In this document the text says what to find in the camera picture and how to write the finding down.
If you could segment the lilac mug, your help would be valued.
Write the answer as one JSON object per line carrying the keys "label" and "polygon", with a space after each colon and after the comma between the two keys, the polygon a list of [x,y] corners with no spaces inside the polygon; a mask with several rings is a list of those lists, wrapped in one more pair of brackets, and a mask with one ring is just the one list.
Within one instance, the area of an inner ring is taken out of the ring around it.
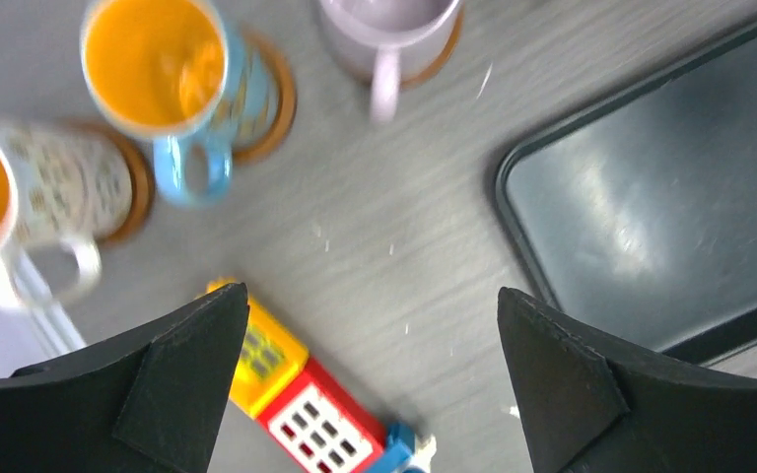
{"label": "lilac mug", "polygon": [[370,86],[372,121],[391,120],[398,107],[399,49],[434,34],[461,0],[317,1],[324,38],[339,65]]}

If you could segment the blue mug orange inside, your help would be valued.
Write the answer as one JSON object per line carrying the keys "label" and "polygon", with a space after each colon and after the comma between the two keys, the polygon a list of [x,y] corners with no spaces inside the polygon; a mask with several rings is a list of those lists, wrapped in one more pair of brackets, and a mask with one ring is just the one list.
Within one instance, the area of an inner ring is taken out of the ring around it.
{"label": "blue mug orange inside", "polygon": [[233,147],[270,124],[267,67],[209,1],[96,1],[80,35],[83,75],[103,116],[149,142],[161,194],[178,206],[223,198]]}

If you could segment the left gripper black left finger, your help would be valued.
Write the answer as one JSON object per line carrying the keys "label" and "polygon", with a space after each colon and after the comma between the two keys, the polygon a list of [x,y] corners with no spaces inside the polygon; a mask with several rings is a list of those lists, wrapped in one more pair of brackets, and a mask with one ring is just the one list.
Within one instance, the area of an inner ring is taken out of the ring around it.
{"label": "left gripper black left finger", "polygon": [[248,321],[231,283],[0,378],[0,472],[204,472]]}

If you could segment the white mug orange inside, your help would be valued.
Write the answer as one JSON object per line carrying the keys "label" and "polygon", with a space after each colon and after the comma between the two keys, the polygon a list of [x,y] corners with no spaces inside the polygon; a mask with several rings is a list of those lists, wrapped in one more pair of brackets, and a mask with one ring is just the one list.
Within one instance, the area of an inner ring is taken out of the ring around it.
{"label": "white mug orange inside", "polygon": [[[97,129],[0,119],[0,308],[66,304],[99,280],[101,238],[123,226],[134,201],[125,152]],[[60,247],[77,263],[63,288],[36,296],[18,281],[27,251]]]}

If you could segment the dark wooden coaster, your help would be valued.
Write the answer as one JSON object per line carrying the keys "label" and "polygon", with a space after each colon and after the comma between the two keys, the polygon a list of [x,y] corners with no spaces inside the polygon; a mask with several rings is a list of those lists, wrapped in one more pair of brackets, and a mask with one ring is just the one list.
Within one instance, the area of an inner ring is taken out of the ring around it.
{"label": "dark wooden coaster", "polygon": [[451,14],[434,34],[399,49],[402,90],[420,86],[436,75],[447,63],[459,41],[465,5]]}

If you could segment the black serving tray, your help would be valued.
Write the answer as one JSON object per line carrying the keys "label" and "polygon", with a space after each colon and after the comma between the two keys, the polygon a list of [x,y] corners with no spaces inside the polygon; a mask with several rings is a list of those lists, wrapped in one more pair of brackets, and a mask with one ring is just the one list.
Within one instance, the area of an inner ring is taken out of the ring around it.
{"label": "black serving tray", "polygon": [[516,143],[495,211],[536,296],[689,363],[757,344],[757,20]]}

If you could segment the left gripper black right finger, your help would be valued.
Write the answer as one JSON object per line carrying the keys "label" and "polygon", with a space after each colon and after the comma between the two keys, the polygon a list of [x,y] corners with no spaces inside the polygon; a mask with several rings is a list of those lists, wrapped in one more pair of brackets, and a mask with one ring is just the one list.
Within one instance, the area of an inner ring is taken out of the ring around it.
{"label": "left gripper black right finger", "polygon": [[537,472],[757,472],[757,378],[691,365],[511,288],[498,326]]}

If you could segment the brown wooden coaster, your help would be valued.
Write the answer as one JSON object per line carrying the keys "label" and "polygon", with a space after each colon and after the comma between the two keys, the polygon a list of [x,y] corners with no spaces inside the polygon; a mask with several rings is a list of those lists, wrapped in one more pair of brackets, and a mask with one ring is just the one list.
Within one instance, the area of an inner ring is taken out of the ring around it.
{"label": "brown wooden coaster", "polygon": [[249,145],[233,147],[233,161],[245,165],[267,158],[287,139],[292,130],[298,104],[296,81],[292,67],[282,49],[266,34],[248,26],[241,27],[247,44],[259,53],[267,67],[271,85],[268,87],[268,105],[265,111],[271,116],[268,129]]}
{"label": "brown wooden coaster", "polygon": [[153,209],[156,184],[149,161],[137,144],[107,123],[80,117],[61,117],[57,122],[103,136],[111,142],[126,162],[132,187],[132,201],[128,215],[111,233],[102,235],[101,246],[119,245],[136,236],[144,227]]}

